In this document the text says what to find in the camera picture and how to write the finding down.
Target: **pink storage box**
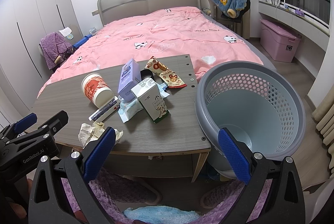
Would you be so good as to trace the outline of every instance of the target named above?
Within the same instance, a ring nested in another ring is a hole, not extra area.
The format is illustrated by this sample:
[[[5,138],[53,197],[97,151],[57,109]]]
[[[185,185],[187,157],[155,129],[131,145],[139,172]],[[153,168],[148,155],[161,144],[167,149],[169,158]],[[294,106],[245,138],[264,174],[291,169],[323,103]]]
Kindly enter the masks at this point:
[[[283,26],[261,19],[260,44],[275,61],[291,63],[299,42],[300,38]]]

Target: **wooden table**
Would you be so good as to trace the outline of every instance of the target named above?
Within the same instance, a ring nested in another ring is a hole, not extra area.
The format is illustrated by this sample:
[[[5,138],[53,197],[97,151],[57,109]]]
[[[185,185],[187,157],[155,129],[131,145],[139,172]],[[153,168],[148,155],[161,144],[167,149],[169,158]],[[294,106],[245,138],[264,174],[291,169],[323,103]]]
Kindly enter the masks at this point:
[[[167,88],[170,96],[164,100],[170,115],[157,124],[152,122],[145,111],[138,112],[126,123],[121,121],[117,111],[103,121],[106,126],[124,131],[120,142],[111,151],[111,154],[117,156],[109,157],[106,165],[114,173],[122,175],[193,176],[194,181],[204,165],[211,145],[205,138],[195,114],[197,81],[190,55],[166,57],[159,61],[174,70],[188,86],[182,89]],[[147,61],[141,61],[139,65],[144,68],[146,63]],[[96,71],[115,94],[118,91],[121,68],[122,65]],[[91,125],[88,117],[96,111],[96,106],[81,91],[81,82],[85,76],[87,73],[47,85],[32,107],[38,121],[30,130],[35,130],[38,125],[64,110],[68,113],[69,120],[55,135],[56,142],[82,149],[78,139],[81,124],[85,122]],[[162,83],[158,76],[155,76],[155,79],[157,83]],[[192,164],[196,162],[195,154],[199,154],[196,167]],[[149,160],[147,156],[164,157],[159,161]],[[179,173],[174,174],[173,167],[178,169]]]

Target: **blue plush jacket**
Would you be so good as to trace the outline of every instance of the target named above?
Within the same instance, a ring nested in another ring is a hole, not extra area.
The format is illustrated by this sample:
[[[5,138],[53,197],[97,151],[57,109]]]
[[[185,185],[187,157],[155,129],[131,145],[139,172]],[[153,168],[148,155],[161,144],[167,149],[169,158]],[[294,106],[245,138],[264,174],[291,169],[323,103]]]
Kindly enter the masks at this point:
[[[240,11],[245,9],[247,0],[212,0],[229,18],[237,18]]]

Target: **blue box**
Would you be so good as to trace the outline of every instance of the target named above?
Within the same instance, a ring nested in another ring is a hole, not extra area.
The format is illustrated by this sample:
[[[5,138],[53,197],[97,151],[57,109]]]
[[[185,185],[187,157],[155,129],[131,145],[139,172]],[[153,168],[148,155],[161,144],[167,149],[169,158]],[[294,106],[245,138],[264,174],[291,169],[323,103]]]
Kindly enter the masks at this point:
[[[139,64],[132,58],[123,66],[118,86],[118,94],[125,102],[130,102],[135,98],[131,88],[139,84],[141,80]]]

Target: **plastic laundry basket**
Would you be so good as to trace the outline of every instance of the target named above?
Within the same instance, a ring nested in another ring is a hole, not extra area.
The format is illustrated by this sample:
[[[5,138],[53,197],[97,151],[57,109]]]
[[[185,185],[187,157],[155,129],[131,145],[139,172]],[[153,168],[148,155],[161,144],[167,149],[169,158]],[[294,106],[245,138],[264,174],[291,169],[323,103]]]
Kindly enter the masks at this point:
[[[302,142],[305,111],[300,97],[280,74],[256,63],[232,61],[210,69],[198,84],[195,110],[212,149],[208,162],[235,177],[218,144],[227,127],[252,152],[282,160]]]

